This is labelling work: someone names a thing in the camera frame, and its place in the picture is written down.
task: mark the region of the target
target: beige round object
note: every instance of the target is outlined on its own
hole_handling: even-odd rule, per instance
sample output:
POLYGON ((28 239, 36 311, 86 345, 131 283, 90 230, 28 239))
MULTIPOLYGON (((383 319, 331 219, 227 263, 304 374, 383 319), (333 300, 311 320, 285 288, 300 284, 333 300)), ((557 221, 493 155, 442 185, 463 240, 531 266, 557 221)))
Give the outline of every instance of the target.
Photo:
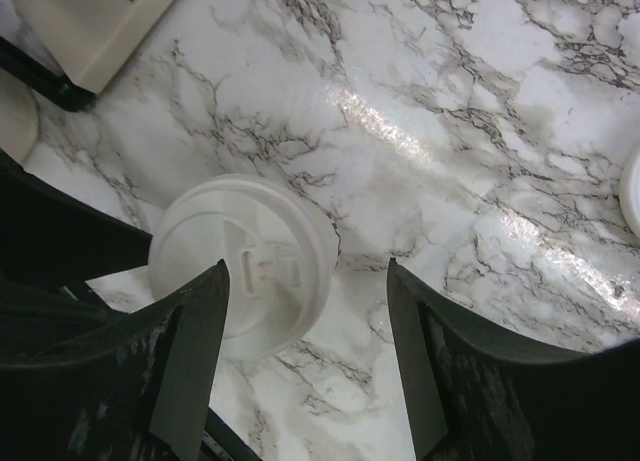
POLYGON ((38 108, 31 90, 0 69, 0 148, 22 163, 38 139, 38 108))

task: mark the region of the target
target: gray marble veining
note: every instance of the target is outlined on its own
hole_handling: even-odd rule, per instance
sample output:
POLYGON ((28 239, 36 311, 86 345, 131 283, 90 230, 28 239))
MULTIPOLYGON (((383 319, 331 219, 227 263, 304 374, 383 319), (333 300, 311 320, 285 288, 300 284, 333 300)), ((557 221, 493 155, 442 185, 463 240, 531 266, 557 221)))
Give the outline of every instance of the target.
MULTIPOLYGON (((149 230, 225 172, 322 206, 343 241, 326 312, 221 363, 212 406, 266 460, 412 459, 389 257, 553 344, 640 334, 617 198, 639 84, 640 0, 178 0, 92 112, 41 102, 27 167, 149 230)), ((149 302, 141 270, 95 285, 149 302)))

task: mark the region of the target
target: white round object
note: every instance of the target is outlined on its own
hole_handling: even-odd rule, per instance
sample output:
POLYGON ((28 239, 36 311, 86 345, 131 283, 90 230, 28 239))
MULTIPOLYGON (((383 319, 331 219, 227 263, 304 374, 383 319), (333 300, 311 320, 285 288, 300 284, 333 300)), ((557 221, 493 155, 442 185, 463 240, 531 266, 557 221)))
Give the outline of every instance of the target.
POLYGON ((231 289, 221 354, 253 359, 299 340, 320 317, 339 238, 317 207, 266 179, 219 176, 168 209, 149 251, 156 300, 224 259, 231 289))
POLYGON ((631 231, 640 237, 640 145, 631 154, 622 171, 620 207, 631 231))
POLYGON ((31 90, 0 69, 0 148, 22 163, 38 139, 38 108, 31 90))

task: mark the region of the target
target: black object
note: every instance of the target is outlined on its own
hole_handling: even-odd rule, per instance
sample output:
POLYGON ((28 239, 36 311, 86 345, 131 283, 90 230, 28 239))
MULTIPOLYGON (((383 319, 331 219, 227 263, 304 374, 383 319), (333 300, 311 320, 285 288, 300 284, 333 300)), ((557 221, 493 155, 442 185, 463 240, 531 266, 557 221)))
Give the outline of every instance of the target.
POLYGON ((146 264, 149 234, 0 151, 0 460, 257 460, 207 408, 224 263, 133 314, 84 280, 146 264))
POLYGON ((67 76, 58 76, 28 54, 0 36, 0 69, 22 81, 66 111, 86 109, 95 93, 73 84, 67 76))
POLYGON ((387 295, 417 459, 640 459, 640 341, 587 355, 502 328, 394 260, 387 295), (435 377, 449 434, 430 451, 435 377))

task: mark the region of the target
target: white marble surface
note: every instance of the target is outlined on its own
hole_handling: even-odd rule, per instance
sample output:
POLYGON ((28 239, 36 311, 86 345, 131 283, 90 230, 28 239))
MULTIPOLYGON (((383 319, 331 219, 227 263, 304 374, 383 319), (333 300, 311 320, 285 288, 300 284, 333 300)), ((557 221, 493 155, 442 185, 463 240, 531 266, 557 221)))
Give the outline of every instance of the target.
MULTIPOLYGON (((617 198, 639 85, 640 0, 178 0, 92 112, 41 102, 27 167, 151 231, 225 172, 319 203, 343 240, 326 312, 278 356, 221 362, 211 404, 265 460, 412 459, 390 256, 553 344, 640 334, 617 198)), ((149 301, 143 270, 96 286, 149 301)))

